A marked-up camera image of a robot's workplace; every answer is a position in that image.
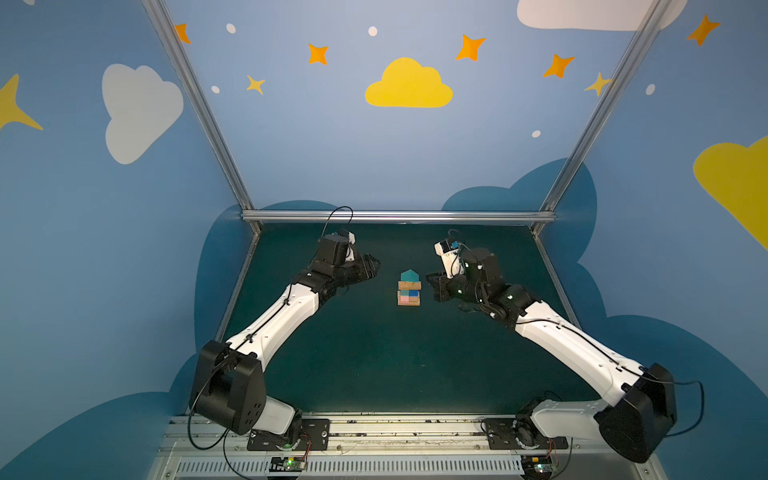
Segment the long natural wood block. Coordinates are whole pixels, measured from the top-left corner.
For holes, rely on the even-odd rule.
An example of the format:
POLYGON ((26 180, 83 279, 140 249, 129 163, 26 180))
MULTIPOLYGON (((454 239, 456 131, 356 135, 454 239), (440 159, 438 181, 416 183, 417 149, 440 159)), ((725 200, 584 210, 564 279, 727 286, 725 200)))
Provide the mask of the long natural wood block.
POLYGON ((419 281, 417 281, 417 282, 406 282, 406 281, 399 281, 399 282, 398 282, 398 289, 399 289, 400 291, 403 291, 403 290, 408 290, 408 291, 411 291, 411 290, 414 290, 414 291, 420 291, 420 290, 422 289, 422 284, 421 284, 419 281))

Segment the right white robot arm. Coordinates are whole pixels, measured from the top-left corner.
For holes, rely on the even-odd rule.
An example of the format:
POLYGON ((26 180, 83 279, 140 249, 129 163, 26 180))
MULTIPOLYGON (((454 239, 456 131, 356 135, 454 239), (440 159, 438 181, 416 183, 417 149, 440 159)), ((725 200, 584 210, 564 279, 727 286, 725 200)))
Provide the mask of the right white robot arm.
POLYGON ((604 441, 634 463, 646 462, 675 425, 672 374, 645 367, 601 344, 523 286, 505 281, 497 256, 445 239, 434 246, 444 270, 428 275, 439 302, 474 305, 537 344, 581 377, 596 401, 543 400, 523 414, 525 429, 545 437, 604 441))

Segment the teal house-shaped block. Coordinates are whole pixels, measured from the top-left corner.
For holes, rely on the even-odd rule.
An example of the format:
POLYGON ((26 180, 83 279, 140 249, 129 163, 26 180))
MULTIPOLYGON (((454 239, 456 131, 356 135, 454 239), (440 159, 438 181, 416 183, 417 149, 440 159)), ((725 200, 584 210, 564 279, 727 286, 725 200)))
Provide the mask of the teal house-shaped block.
POLYGON ((409 269, 400 274, 400 281, 407 283, 417 283, 420 281, 420 276, 414 270, 409 269))

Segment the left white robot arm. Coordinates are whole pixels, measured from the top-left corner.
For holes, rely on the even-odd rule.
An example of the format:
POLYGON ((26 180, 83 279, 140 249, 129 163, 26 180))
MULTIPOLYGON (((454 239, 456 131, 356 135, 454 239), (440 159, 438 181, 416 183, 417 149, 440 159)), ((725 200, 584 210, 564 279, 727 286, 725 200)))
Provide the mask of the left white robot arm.
POLYGON ((189 399, 195 413, 237 435, 265 435, 279 447, 300 438, 301 411, 267 395, 265 371, 293 332, 337 290, 376 277, 380 261, 370 254, 332 265, 313 261, 260 317, 226 341, 201 349, 189 399))

